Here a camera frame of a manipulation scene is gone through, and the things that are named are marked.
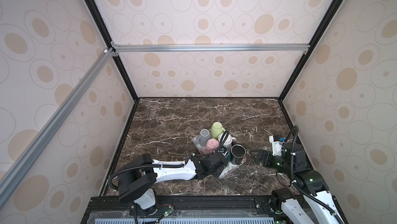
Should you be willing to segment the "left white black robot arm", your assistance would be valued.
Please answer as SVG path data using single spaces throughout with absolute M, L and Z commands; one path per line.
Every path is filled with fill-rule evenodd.
M 218 178 L 226 166 L 227 160 L 221 152 L 194 155 L 181 162 L 158 161 L 150 154 L 143 154 L 111 175 L 108 186 L 118 192 L 120 203 L 134 203 L 147 210 L 157 205 L 154 184 L 202 180 L 209 175 Z

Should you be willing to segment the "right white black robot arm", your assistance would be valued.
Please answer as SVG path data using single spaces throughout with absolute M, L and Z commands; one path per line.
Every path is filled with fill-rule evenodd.
M 286 138 L 271 136 L 272 150 L 255 149 L 249 154 L 257 165 L 275 169 L 276 174 L 288 176 L 289 184 L 272 191 L 269 207 L 275 214 L 285 214 L 295 224 L 312 224 L 314 221 L 303 210 L 290 187 L 303 195 L 320 224 L 344 223 L 329 187 L 321 174 L 312 169 L 303 146 L 297 143 L 299 127 L 293 126 Z

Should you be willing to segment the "pink ceramic mug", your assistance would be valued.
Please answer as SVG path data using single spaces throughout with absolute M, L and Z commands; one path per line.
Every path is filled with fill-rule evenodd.
M 217 139 L 211 138 L 207 141 L 205 145 L 205 153 L 209 154 L 214 152 L 219 147 L 219 141 Z

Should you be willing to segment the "dark green ceramic mug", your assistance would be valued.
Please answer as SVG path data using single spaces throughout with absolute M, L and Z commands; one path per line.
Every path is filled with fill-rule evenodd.
M 229 150 L 225 146 L 222 146 L 220 148 L 219 152 L 221 152 L 223 154 L 223 156 L 225 157 L 227 163 L 229 163 L 231 161 L 231 154 L 230 154 Z

